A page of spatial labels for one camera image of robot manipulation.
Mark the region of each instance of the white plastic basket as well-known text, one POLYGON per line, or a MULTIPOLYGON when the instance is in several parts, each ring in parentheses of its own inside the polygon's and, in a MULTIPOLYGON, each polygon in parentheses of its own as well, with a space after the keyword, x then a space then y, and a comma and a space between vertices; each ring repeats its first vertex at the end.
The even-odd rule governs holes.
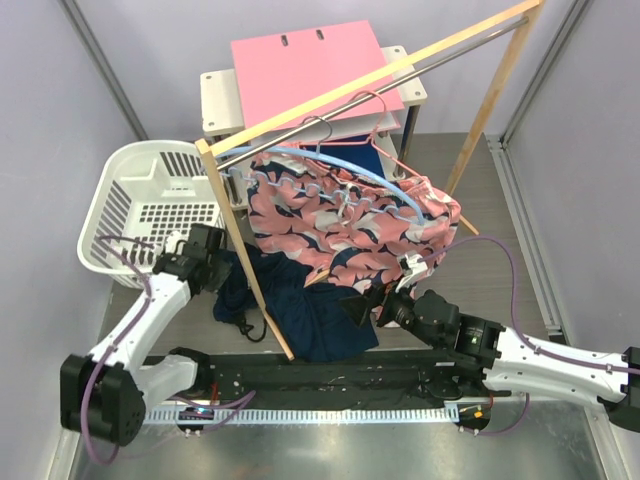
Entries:
MULTIPOLYGON (((223 228, 220 207, 202 173, 196 147, 172 140, 126 145, 107 160, 78 240, 78 257, 89 270, 142 288, 131 270, 107 252, 103 235, 131 237, 159 247, 173 232, 187 235, 192 223, 223 228)), ((150 272, 156 252, 131 242, 111 241, 140 268, 150 272)))

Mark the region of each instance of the pink floral garment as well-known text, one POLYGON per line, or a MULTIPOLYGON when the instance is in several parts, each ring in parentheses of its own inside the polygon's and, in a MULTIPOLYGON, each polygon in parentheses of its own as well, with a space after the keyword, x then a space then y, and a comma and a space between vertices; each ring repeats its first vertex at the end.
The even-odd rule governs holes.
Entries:
MULTIPOLYGON (((364 292, 372 282, 400 277, 398 257, 415 251, 428 255, 449 245, 456 233, 460 205, 431 186, 426 177, 396 182, 420 206, 424 225, 370 211, 369 202, 346 205, 317 195, 318 184, 328 195, 349 192, 352 202, 368 197, 373 206, 398 207, 399 215, 416 219, 414 210, 387 189, 348 170, 282 154, 261 154, 252 163, 257 182, 248 189, 249 221, 263 252, 284 252, 313 267, 307 280, 330 269, 329 281, 364 292), (269 185, 270 182, 281 186, 269 185), (294 187, 306 189, 298 192, 294 187)), ((429 262, 429 275, 443 255, 429 262)))

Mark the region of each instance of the wooden floor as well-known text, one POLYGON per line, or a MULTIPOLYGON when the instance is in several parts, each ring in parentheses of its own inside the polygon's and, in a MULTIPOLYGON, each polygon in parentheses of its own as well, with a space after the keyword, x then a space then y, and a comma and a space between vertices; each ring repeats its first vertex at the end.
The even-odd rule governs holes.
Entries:
MULTIPOLYGON (((436 187, 443 187, 464 138, 463 134, 415 135, 408 164, 427 174, 436 187)), ((481 141, 478 144, 454 198, 461 203, 467 219, 482 234, 498 237, 513 249, 520 270, 520 324, 526 333, 546 338, 540 310, 486 142, 481 141)), ((244 227, 243 230, 250 235, 246 224, 244 227)), ((469 232, 461 226, 456 238, 468 235, 469 232)), ((471 243, 449 252, 446 260, 431 278, 423 282, 421 288, 436 290, 449 302, 458 304, 462 312, 511 324, 509 263, 502 250, 493 244, 471 243)), ((114 284, 103 333, 122 318, 138 295, 139 291, 114 284)), ((275 338, 270 333, 262 343, 254 344, 242 337, 235 326, 215 322, 211 313, 214 301, 215 297, 212 294, 204 294, 193 299, 163 332, 151 353, 164 355, 176 346, 210 354, 280 352, 275 338)), ((250 323, 261 324, 258 311, 248 315, 248 319, 250 323)), ((399 328, 377 329, 377 333, 380 340, 379 348, 424 347, 413 336, 399 328)))

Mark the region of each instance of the pink board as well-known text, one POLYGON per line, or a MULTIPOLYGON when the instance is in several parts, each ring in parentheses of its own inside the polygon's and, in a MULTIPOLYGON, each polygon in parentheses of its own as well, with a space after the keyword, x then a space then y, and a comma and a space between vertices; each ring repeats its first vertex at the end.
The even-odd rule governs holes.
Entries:
MULTIPOLYGON (((246 127, 386 65, 366 20, 237 40, 231 42, 231 50, 246 127)), ((375 89, 391 80, 391 77, 384 78, 368 88, 375 89)), ((309 115, 325 113, 352 96, 338 99, 309 115)), ((396 89, 385 93, 383 98, 389 111, 404 108, 396 89)), ((374 99, 336 118, 380 112, 382 105, 374 99)), ((296 126, 300 120, 279 129, 296 126)))

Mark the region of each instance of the gray wall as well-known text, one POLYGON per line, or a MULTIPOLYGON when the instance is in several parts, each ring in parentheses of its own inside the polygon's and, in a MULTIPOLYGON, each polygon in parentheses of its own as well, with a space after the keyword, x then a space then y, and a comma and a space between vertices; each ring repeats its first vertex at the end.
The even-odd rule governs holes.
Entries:
MULTIPOLYGON (((593 2, 511 153, 570 339, 640 346, 640 2, 593 2)), ((640 475, 640 435, 618 432, 640 475)))
POLYGON ((75 245, 102 165, 133 141, 52 0, 0 1, 0 465, 46 478, 58 372, 96 340, 110 281, 75 245))
MULTIPOLYGON (((413 52, 518 0, 78 0, 153 138, 202 135, 200 74, 232 68, 232 40, 368 19, 413 52)), ((548 0, 487 128, 502 133, 571 0, 548 0)), ((468 131, 508 38, 423 76, 418 132, 468 131)))

